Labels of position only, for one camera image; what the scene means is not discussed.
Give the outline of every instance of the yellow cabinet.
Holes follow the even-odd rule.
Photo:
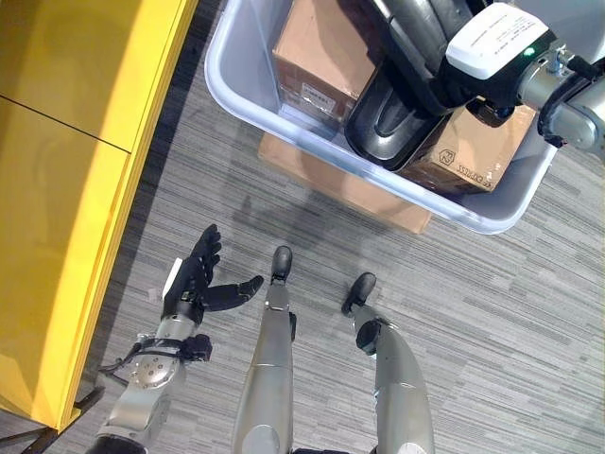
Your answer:
[[[74,400],[197,0],[0,1],[0,409]]]
[[[192,5],[3,0],[0,96],[131,150],[152,100],[149,88],[163,73],[166,46]]]
[[[0,407],[56,427],[129,155],[0,98]]]

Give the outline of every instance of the brown cardboard box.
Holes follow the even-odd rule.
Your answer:
[[[441,194],[492,192],[533,115],[530,108],[517,107],[503,126],[491,128],[460,108],[397,173]]]
[[[366,45],[374,36],[356,1],[294,0],[273,49],[282,100],[342,122],[374,70]]]
[[[372,215],[383,222],[421,234],[431,214],[385,189],[346,173],[300,151],[283,140],[265,134],[258,147],[259,157],[295,180],[338,201]]]

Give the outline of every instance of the floor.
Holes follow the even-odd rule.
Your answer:
[[[181,53],[86,377],[154,330],[161,309],[149,292],[216,222],[218,284],[267,276],[276,246],[294,251],[295,447],[362,454],[375,445],[373,362],[338,310],[356,276],[373,271],[371,304],[401,326],[423,369],[436,452],[603,452],[603,165],[560,152],[527,213],[503,235],[438,218],[421,236],[393,230],[258,161],[261,132],[218,107],[204,83],[219,3],[200,2]],[[189,368],[151,453],[230,452],[261,301],[207,314],[201,331],[212,338],[212,360]],[[107,386],[47,452],[86,450],[120,393]],[[2,414],[0,421],[3,430],[23,425]]]

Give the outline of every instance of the box label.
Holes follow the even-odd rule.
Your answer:
[[[492,190],[492,182],[490,181],[491,175],[481,175],[462,164],[458,164],[456,172],[465,176],[467,179],[473,180],[477,186],[483,186],[489,191]]]
[[[302,83],[301,96],[327,114],[331,114],[334,106],[337,104],[332,98],[304,82]]]

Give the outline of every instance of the plastic bin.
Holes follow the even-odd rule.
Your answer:
[[[291,0],[230,0],[208,49],[210,93],[231,114],[347,172],[481,234],[512,227],[526,211],[556,150],[532,125],[500,184],[491,194],[445,198],[355,155],[341,133],[280,102],[271,49]],[[545,21],[570,48],[595,59],[603,53],[605,5],[601,0],[517,0]]]

